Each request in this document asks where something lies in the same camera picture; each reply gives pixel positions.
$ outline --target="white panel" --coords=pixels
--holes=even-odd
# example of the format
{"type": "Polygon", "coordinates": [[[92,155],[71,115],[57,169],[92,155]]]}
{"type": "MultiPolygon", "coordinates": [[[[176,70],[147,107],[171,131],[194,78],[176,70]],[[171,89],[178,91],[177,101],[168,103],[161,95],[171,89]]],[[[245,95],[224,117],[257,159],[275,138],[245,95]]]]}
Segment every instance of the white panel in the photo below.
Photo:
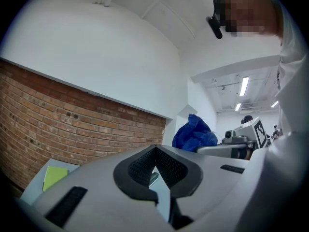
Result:
{"type": "Polygon", "coordinates": [[[119,6],[33,0],[12,24],[0,56],[160,116],[176,116],[178,105],[186,102],[178,96],[177,48],[119,6]]]}

